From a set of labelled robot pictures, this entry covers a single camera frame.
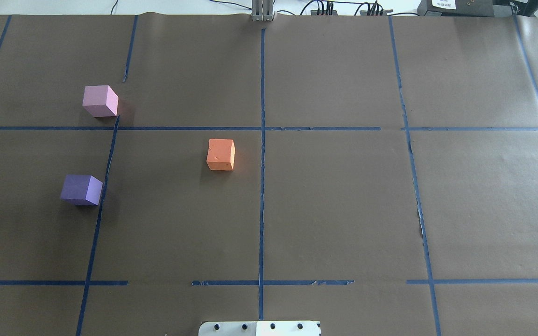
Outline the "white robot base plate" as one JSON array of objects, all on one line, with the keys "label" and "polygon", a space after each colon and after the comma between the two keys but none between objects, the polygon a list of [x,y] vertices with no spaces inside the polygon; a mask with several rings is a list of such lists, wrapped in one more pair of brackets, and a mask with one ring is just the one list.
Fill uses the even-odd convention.
[{"label": "white robot base plate", "polygon": [[320,336],[318,321],[204,322],[199,336]]}]

